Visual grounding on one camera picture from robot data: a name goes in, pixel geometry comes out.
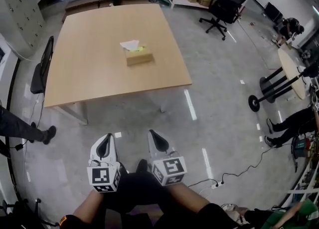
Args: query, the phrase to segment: wooden table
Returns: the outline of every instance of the wooden table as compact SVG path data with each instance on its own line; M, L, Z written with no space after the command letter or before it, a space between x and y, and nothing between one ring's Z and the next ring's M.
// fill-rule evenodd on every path
M298 72L297 65L283 49L278 50L278 55L281 67L277 69L274 73L272 73L270 76L262 77L259 80L260 89L264 96L260 99L258 99L254 95L249 96L248 103L250 108L254 112L259 111L261 101L267 99L268 102L274 103L276 98L284 95L290 90L294 90L296 95L300 99L304 99L306 97L305 85L301 78L302 74ZM282 71L285 73L285 75L272 84L270 80Z
M146 44L155 60L127 66L120 42L130 40ZM67 105L191 84L158 4L106 7L66 18L50 65L44 107L87 124Z

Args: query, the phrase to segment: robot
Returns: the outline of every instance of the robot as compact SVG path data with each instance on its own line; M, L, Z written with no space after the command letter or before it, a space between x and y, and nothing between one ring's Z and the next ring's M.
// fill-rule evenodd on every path
M148 142L151 172L160 184L167 186L181 182L187 173L184 157L154 130L149 130ZM97 192L116 192L121 178L120 166L114 136L108 133L91 147L87 167L90 185Z

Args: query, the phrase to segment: green cloth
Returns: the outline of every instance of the green cloth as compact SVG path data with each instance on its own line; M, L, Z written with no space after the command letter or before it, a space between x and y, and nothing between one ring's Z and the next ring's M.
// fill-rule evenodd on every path
M264 223L261 229L270 229L273 227L283 216L284 212L274 212ZM318 222L319 212L317 206L306 199L293 218L288 220L284 225L284 229L308 229L310 225Z

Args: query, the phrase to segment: black sleeve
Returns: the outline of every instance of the black sleeve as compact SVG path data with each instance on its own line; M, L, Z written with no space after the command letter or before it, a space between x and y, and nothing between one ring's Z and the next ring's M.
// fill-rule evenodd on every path
M79 218L74 215L66 215L60 221L61 229L90 229L91 226L87 223L82 222Z
M210 203L203 207L197 214L197 221L203 228L234 229L239 225L217 204Z

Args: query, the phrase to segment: round table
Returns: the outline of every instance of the round table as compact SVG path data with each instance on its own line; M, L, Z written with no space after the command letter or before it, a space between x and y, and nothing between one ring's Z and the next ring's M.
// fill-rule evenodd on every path
M274 103L276 98L284 95L292 89L300 99L304 99L306 97L305 85L301 79L302 74L298 72L294 61L282 49L278 50L278 55L281 67L270 76L260 78L259 85L264 96L258 99L256 96L251 95L248 98L249 106L254 112L259 111L261 101L266 99L268 102ZM285 75L275 83L271 83L270 80L282 71Z

